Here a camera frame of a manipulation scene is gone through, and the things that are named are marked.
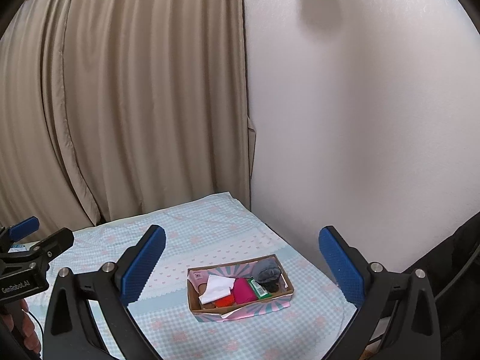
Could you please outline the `person's left hand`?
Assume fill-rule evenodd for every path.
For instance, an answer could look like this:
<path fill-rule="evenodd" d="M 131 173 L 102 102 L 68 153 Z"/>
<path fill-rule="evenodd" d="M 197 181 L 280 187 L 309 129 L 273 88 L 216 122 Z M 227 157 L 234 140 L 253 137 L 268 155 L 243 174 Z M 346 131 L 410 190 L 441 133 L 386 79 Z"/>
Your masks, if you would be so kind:
<path fill-rule="evenodd" d="M 38 334 L 35 332 L 34 323 L 30 319 L 28 303 L 26 303 L 26 300 L 24 299 L 21 299 L 19 303 L 23 313 L 20 330 L 24 337 L 24 345 L 28 350 L 32 350 L 35 354 L 39 354 L 41 353 L 41 342 L 38 338 Z M 13 317 L 10 314 L 1 314 L 1 320 L 5 323 L 10 332 L 15 327 Z"/>

